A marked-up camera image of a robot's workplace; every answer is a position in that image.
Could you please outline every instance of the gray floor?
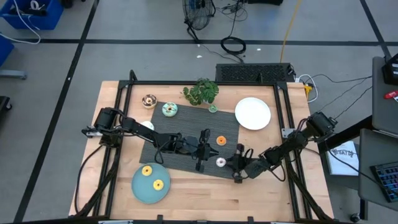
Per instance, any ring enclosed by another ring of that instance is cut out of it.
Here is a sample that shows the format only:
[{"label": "gray floor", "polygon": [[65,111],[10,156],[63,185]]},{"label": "gray floor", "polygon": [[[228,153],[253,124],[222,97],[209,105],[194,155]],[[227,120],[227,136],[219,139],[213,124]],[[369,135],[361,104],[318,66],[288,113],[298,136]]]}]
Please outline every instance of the gray floor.
[{"label": "gray floor", "polygon": [[[215,4],[222,7],[229,2],[218,0]],[[398,40],[395,29],[398,2],[366,2],[384,40]],[[45,39],[79,39],[92,4],[93,0],[75,1],[73,8],[64,11],[55,30],[40,34]],[[236,23],[234,36],[246,40],[282,40],[294,6],[293,0],[285,0],[281,6],[248,5],[249,17]],[[88,38],[189,40],[182,22],[181,0],[101,0]],[[197,34],[201,39],[221,39],[229,34],[231,25],[218,12],[208,27]],[[34,38],[26,30],[14,30],[3,20],[0,30],[15,38]],[[377,38],[360,1],[303,0],[289,40],[377,41]],[[0,95],[10,96],[14,105],[0,129],[1,223],[14,219],[76,47],[77,44],[16,44],[1,67],[29,73],[27,80],[0,79]],[[218,44],[207,47],[223,52]],[[280,45],[248,45],[244,60],[278,62],[280,50]],[[389,50],[392,55],[398,53],[398,47]],[[292,63],[298,74],[323,73],[334,80],[346,80],[369,76],[374,56],[384,56],[380,47],[288,45],[284,61]],[[103,80],[126,79],[130,69],[134,69],[140,80],[214,79],[217,63],[231,61],[194,44],[85,44],[24,220],[67,216],[86,143],[80,129],[91,122]],[[357,83],[331,83],[323,77],[315,81],[320,95],[310,104],[312,112]],[[370,85],[370,80],[365,81],[323,112],[328,116],[338,115]],[[336,131],[370,114],[369,91],[339,117]],[[359,211],[356,191],[334,184],[328,184],[328,189],[336,218],[348,221],[348,215]],[[397,219],[397,212],[370,204],[366,223],[394,223]]]}]

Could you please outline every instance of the chocolate donut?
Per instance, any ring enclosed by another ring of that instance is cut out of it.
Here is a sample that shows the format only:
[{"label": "chocolate donut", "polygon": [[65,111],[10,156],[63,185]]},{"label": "chocolate donut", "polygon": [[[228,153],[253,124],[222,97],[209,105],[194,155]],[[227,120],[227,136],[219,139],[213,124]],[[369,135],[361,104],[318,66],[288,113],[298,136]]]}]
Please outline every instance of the chocolate donut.
[{"label": "chocolate donut", "polygon": [[156,96],[152,94],[145,95],[142,98],[142,105],[147,109],[152,109],[157,103]]}]

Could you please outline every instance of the white plate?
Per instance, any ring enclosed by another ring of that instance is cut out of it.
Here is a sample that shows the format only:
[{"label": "white plate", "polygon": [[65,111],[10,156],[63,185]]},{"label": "white plate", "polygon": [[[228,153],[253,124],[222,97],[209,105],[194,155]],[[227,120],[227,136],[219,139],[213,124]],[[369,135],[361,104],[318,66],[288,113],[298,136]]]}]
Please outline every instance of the white plate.
[{"label": "white plate", "polygon": [[235,117],[241,126],[250,130],[260,130],[271,120],[271,111],[262,100],[247,97],[236,105]]}]

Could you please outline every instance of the orange ring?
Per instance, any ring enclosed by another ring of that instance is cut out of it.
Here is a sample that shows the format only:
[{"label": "orange ring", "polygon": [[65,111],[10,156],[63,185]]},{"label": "orange ring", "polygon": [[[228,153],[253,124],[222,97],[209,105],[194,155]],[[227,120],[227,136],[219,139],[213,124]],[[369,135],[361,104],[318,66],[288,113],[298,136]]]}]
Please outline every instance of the orange ring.
[{"label": "orange ring", "polygon": [[224,136],[217,137],[217,145],[224,146],[226,144],[226,138]]}]

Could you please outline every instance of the blue plate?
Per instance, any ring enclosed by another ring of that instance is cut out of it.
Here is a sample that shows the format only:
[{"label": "blue plate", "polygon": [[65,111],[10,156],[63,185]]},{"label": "blue plate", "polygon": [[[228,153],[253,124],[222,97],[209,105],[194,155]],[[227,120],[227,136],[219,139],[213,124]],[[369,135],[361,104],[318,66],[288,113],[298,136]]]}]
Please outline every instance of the blue plate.
[{"label": "blue plate", "polygon": [[[142,174],[144,166],[151,166],[152,173],[149,176]],[[155,180],[161,180],[164,183],[162,190],[154,189]],[[170,189],[170,175],[160,164],[148,163],[140,166],[131,180],[132,193],[142,203],[156,203],[162,200]]]}]

